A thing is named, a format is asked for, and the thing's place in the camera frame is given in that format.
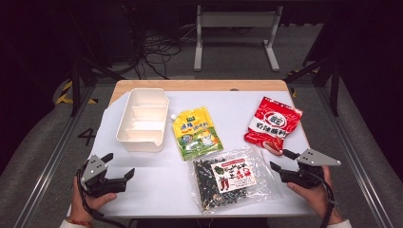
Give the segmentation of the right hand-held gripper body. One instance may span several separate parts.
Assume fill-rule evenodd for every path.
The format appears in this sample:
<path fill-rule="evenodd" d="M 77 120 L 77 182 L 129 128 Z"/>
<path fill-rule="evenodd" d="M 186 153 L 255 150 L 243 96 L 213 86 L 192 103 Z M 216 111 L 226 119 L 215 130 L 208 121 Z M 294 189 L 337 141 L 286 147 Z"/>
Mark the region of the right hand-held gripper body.
<path fill-rule="evenodd" d="M 340 166 L 341 161 L 322 154 L 312 148 L 306 149 L 295 159 L 297 171 L 284 170 L 279 173 L 282 182 L 292 182 L 310 189 L 320 185 L 324 179 L 323 166 Z"/>

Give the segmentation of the aluminium frame rail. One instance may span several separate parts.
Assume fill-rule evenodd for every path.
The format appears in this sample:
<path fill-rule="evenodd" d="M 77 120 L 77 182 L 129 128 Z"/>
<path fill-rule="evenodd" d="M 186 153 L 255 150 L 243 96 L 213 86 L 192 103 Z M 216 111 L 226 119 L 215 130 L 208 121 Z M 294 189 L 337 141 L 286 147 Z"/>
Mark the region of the aluminium frame rail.
<path fill-rule="evenodd" d="M 327 115 L 329 116 L 338 138 L 340 139 L 344 154 L 347 158 L 350 167 L 355 175 L 355 179 L 361 189 L 361 192 L 367 201 L 374 219 L 379 228 L 394 228 L 393 223 L 386 212 L 378 194 L 374 189 L 373 182 L 370 180 L 367 172 L 364 169 L 356 151 L 353 147 L 352 142 L 348 138 L 347 132 L 341 123 L 341 120 L 334 114 L 332 108 L 330 107 L 330 99 L 328 98 L 326 91 L 322 87 L 317 88 L 317 96 L 324 105 Z"/>
<path fill-rule="evenodd" d="M 86 107 L 87 101 L 90 99 L 90 96 L 94 91 L 94 87 L 86 87 L 83 88 L 82 91 L 83 94 L 78 97 L 78 101 L 80 102 L 79 107 L 73 116 L 68 117 L 67 124 L 61 137 L 55 145 L 46 166 L 42 170 L 42 173 L 37 178 L 35 186 L 33 187 L 33 190 L 31 191 L 24 208 L 22 209 L 12 228 L 28 228 L 40 201 L 45 195 L 54 173 L 56 172 L 56 169 L 60 163 L 60 160 L 64 156 L 67 142 Z"/>

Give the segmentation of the black metal stand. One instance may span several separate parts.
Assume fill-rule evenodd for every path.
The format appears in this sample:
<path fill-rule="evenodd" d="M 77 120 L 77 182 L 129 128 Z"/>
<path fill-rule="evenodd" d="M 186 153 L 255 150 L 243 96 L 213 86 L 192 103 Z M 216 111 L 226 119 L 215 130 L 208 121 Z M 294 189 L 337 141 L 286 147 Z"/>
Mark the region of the black metal stand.
<path fill-rule="evenodd" d="M 299 71 L 290 73 L 285 79 L 286 84 L 293 82 L 294 80 L 301 78 L 311 71 L 317 70 L 312 83 L 316 87 L 324 87 L 328 80 L 331 80 L 330 89 L 330 108 L 335 116 L 338 116 L 337 101 L 338 101 L 338 88 L 339 88 L 339 63 L 337 58 L 326 58 L 311 63 Z"/>
<path fill-rule="evenodd" d="M 84 83 L 85 86 L 95 87 L 97 83 L 96 75 L 92 71 L 95 68 L 104 74 L 107 78 L 111 78 L 115 81 L 123 80 L 124 77 L 119 74 L 107 69 L 106 67 L 100 66 L 93 61 L 88 60 L 87 58 L 78 56 L 76 57 L 71 65 L 71 82 L 72 82 L 72 100 L 73 100 L 73 108 L 70 116 L 74 117 L 82 103 L 83 99 L 81 96 L 81 86 L 80 83 Z"/>

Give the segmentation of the clear bag of dark seaweed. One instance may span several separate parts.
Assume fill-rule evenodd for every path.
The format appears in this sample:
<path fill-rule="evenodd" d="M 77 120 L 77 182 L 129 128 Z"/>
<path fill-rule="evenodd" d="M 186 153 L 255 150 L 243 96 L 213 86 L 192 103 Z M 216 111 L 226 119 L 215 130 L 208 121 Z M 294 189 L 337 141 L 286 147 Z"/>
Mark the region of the clear bag of dark seaweed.
<path fill-rule="evenodd" d="M 255 146 L 212 152 L 190 163 L 192 197 L 203 214 L 282 198 L 270 168 Z"/>

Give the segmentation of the white metal table frame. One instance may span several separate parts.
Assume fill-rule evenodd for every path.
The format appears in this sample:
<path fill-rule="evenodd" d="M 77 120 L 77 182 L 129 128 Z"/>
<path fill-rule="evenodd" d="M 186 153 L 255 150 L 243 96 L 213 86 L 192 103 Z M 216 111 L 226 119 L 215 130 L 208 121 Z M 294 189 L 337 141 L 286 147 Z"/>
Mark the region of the white metal table frame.
<path fill-rule="evenodd" d="M 202 29 L 203 28 L 269 28 L 270 34 L 262 41 L 273 71 L 279 71 L 278 60 L 273 50 L 283 6 L 269 11 L 204 11 L 197 7 L 194 70 L 202 70 Z"/>

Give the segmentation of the red white seasoning packet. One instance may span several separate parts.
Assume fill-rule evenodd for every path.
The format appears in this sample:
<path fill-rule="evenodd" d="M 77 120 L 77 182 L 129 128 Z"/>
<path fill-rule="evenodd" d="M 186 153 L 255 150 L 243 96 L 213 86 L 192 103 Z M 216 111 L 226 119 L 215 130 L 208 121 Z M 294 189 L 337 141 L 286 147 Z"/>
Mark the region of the red white seasoning packet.
<path fill-rule="evenodd" d="M 301 110 L 263 97 L 248 125 L 244 139 L 276 156 L 281 156 L 285 138 L 297 128 L 301 117 Z"/>

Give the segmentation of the person's right hand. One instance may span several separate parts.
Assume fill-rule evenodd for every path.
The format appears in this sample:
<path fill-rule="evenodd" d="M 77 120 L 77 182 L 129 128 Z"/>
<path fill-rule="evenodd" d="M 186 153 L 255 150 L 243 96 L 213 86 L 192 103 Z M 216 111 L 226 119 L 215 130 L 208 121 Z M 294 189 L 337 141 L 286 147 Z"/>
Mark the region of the person's right hand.
<path fill-rule="evenodd" d="M 293 192 L 301 196 L 306 200 L 309 207 L 321 218 L 324 219 L 328 207 L 328 197 L 325 186 L 321 184 L 315 188 L 306 189 L 295 183 L 287 182 L 286 186 Z M 330 217 L 328 224 L 335 225 L 344 221 L 343 216 L 337 208 L 334 208 Z"/>

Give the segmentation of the yellow black hazard tape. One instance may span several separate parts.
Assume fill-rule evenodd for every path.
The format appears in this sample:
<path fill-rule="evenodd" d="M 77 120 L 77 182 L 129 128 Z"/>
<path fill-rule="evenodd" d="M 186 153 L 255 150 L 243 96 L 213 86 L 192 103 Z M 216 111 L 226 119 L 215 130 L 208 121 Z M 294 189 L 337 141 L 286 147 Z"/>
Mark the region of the yellow black hazard tape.
<path fill-rule="evenodd" d="M 73 104 L 73 99 L 69 98 L 67 96 L 68 92 L 72 89 L 72 81 L 68 80 L 65 85 L 63 86 L 63 89 L 61 91 L 61 94 L 56 100 L 56 104 Z"/>

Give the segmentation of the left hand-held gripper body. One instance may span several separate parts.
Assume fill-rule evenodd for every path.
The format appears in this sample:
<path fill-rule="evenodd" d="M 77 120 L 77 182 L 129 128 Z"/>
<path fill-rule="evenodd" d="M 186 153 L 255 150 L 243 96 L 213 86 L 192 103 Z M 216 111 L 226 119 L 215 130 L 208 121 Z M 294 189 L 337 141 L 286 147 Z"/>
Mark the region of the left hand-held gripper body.
<path fill-rule="evenodd" d="M 120 193 L 126 189 L 127 180 L 124 177 L 109 180 L 106 177 L 108 165 L 97 155 L 89 157 L 84 165 L 84 171 L 78 178 L 79 184 L 87 195 L 99 198 L 107 193 Z"/>

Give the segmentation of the white plastic divided bin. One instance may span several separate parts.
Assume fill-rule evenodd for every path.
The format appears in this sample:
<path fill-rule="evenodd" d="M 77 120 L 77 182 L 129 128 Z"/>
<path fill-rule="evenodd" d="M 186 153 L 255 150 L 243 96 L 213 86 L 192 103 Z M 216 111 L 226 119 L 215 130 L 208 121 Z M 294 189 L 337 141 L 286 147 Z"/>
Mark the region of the white plastic divided bin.
<path fill-rule="evenodd" d="M 134 88 L 128 93 L 116 139 L 129 152 L 159 152 L 169 107 L 162 88 Z"/>

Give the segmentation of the person's left hand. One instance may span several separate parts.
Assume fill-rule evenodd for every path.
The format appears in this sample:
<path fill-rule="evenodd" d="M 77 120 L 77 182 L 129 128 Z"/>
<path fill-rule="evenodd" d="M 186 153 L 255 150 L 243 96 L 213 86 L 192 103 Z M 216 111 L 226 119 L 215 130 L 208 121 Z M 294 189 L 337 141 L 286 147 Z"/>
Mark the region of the person's left hand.
<path fill-rule="evenodd" d="M 91 209 L 99 210 L 107 203 L 114 201 L 117 198 L 115 193 L 107 193 L 99 198 L 86 196 L 86 203 Z M 79 193 L 77 178 L 73 179 L 73 192 L 71 199 L 69 220 L 80 222 L 92 222 L 93 217 L 83 206 L 83 200 Z"/>

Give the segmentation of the yellow green spouted pouch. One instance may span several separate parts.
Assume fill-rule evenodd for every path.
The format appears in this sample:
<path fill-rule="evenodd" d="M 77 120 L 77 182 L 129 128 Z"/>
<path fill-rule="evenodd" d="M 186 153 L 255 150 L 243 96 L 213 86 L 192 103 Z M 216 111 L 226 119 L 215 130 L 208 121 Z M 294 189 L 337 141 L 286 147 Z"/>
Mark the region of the yellow green spouted pouch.
<path fill-rule="evenodd" d="M 172 114 L 172 128 L 184 161 L 221 151 L 223 145 L 205 106 Z"/>

